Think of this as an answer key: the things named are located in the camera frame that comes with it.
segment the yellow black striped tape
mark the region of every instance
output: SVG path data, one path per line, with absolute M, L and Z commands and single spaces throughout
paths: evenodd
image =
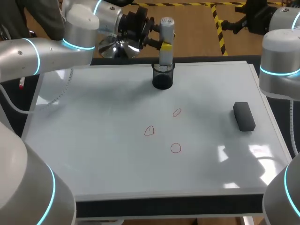
M 222 55 L 228 55 L 228 53 L 225 49 L 222 27 L 221 27 L 221 23 L 219 22 L 219 19 L 218 19 L 216 5 L 211 5 L 210 7 L 211 7 L 211 12 L 214 17 L 214 21 L 215 21 L 216 28 L 217 28 L 217 36 L 219 38 L 219 45 L 220 45 Z
M 211 6 L 211 5 L 235 5 L 235 6 L 243 6 L 245 2 L 185 2 L 185 3 L 136 3 L 133 2 L 131 5 L 133 6 Z M 270 5 L 281 5 L 281 2 L 268 2 Z

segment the black eraser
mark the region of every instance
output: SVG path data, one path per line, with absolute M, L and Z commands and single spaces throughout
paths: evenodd
M 253 131 L 255 122 L 248 102 L 236 102 L 233 106 L 235 119 L 239 125 L 240 131 Z

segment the marker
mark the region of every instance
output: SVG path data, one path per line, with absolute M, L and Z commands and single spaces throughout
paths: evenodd
M 19 89 L 23 90 L 24 88 L 24 83 L 25 83 L 25 77 L 22 77 L 19 81 Z

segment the red circle drawing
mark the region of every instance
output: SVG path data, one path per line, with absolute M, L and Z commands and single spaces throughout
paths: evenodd
M 155 134 L 154 127 L 153 126 L 147 127 L 144 135 L 145 136 L 150 136 L 150 135 L 153 135 L 153 134 Z
M 181 109 L 176 109 L 175 112 L 173 112 L 173 117 L 178 116 L 181 113 Z
M 174 143 L 171 145 L 171 152 L 178 153 L 181 152 L 181 146 L 178 143 Z

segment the white cable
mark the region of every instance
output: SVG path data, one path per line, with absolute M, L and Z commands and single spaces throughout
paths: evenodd
M 290 100 L 290 135 L 291 135 L 292 149 L 294 150 L 295 155 L 298 155 L 298 150 L 296 147 L 295 137 L 294 137 L 293 106 L 294 106 L 294 101 Z
M 6 93 L 4 87 L 0 84 L 0 91 L 3 93 L 3 96 L 5 97 L 5 99 L 7 100 L 8 104 L 14 109 L 16 110 L 17 112 L 19 113 L 22 113 L 22 114 L 32 114 L 32 113 L 35 113 L 37 111 L 41 111 L 41 110 L 44 110 L 50 106 L 52 106 L 55 102 L 57 102 L 64 94 L 65 92 L 67 91 L 71 81 L 72 81 L 72 77 L 73 77 L 73 69 L 71 69 L 70 71 L 70 76 L 69 76 L 69 79 L 67 81 L 67 84 L 64 88 L 64 90 L 60 93 L 60 95 L 58 95 L 54 100 L 52 100 L 51 102 L 49 102 L 47 105 L 45 105 L 44 107 L 42 107 L 41 109 L 39 110 L 34 110 L 34 111 L 24 111 L 24 110 L 21 110 L 19 108 L 17 108 L 14 103 L 10 100 L 8 94 Z

